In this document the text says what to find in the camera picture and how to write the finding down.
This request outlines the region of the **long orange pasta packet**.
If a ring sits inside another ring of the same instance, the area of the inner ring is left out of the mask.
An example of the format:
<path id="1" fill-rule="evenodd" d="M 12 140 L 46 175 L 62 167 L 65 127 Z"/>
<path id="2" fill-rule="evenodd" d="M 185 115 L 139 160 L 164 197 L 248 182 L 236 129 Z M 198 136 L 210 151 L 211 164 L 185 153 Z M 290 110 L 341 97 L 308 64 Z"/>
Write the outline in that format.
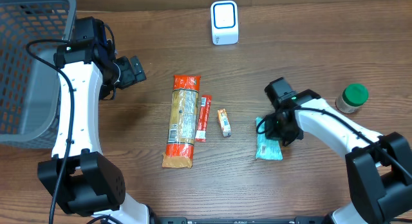
<path id="1" fill-rule="evenodd" d="M 199 75 L 175 75 L 163 168 L 191 168 L 198 111 Z"/>

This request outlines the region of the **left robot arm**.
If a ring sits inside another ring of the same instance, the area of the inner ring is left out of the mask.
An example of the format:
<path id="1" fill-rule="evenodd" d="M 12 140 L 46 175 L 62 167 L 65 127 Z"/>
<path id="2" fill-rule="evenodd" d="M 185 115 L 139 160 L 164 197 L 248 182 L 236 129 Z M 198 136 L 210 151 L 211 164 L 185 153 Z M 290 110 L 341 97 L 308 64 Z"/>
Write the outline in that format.
<path id="1" fill-rule="evenodd" d="M 91 222 L 158 223 L 152 209 L 126 192 L 121 170 L 103 154 L 98 135 L 98 103 L 116 89 L 139 81 L 125 57 L 117 58 L 113 39 L 82 35 L 58 41 L 53 62 L 32 57 L 59 74 L 59 127 L 51 160 L 38 164 L 37 175 L 55 209 L 90 216 Z"/>

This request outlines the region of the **teal wet wipes pack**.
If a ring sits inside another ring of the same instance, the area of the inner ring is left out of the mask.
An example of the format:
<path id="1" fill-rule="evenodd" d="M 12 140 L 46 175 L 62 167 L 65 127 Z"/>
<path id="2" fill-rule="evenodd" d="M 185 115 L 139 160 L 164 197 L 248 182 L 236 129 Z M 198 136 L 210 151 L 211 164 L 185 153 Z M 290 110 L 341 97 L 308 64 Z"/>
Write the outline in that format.
<path id="1" fill-rule="evenodd" d="M 278 160 L 283 159 L 281 144 L 278 138 L 267 138 L 265 134 L 257 134 L 256 159 Z"/>

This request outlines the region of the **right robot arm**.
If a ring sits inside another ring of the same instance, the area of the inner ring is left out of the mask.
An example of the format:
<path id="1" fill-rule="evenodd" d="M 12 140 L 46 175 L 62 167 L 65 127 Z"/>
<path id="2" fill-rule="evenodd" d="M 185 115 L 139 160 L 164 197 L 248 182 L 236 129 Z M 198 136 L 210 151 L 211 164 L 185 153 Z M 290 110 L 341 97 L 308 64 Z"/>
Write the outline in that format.
<path id="1" fill-rule="evenodd" d="M 275 111 L 263 134 L 283 146 L 310 133 L 346 162 L 351 202 L 323 223 L 390 223 L 411 210 L 411 148 L 399 133 L 382 135 L 338 113 L 316 92 L 265 88 Z"/>

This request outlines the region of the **grey plastic mesh basket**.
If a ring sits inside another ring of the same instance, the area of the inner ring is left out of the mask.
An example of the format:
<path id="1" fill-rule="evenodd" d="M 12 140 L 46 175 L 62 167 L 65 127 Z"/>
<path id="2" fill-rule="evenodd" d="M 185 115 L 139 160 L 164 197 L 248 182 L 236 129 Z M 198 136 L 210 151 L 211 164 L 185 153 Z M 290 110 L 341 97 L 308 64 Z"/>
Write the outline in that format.
<path id="1" fill-rule="evenodd" d="M 58 40 L 71 38 L 76 0 L 1 0 L 1 144 L 51 149 L 59 125 Z"/>

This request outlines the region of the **green lid spice jar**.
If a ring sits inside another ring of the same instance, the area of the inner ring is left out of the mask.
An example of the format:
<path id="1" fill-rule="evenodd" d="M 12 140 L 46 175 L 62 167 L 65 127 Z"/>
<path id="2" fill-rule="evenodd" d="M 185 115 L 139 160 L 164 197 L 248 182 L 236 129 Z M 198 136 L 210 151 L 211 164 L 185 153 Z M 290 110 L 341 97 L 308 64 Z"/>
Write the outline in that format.
<path id="1" fill-rule="evenodd" d="M 369 92 L 363 84 L 350 84 L 336 98 L 335 105 L 340 112 L 356 112 L 369 98 Z"/>

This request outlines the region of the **white barcode scanner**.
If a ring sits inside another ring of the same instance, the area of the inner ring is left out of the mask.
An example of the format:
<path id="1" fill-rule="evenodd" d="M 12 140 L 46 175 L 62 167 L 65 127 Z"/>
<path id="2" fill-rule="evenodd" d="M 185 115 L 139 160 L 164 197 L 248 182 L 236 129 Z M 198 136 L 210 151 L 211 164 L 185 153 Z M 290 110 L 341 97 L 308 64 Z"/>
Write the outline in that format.
<path id="1" fill-rule="evenodd" d="M 211 4 L 211 33 L 214 45 L 236 44 L 239 41 L 238 6 L 234 1 Z"/>

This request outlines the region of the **red snack stick packet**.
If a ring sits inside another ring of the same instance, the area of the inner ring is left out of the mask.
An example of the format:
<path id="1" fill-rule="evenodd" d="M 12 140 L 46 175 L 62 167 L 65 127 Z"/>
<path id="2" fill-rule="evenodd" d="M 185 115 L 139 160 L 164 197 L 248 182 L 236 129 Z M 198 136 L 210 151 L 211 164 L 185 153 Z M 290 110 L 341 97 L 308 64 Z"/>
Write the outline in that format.
<path id="1" fill-rule="evenodd" d="M 209 113 L 211 108 L 212 96 L 203 95 L 201 97 L 201 108 L 198 120 L 198 127 L 196 130 L 195 141 L 196 142 L 206 142 L 206 130 L 207 123 L 209 119 Z"/>

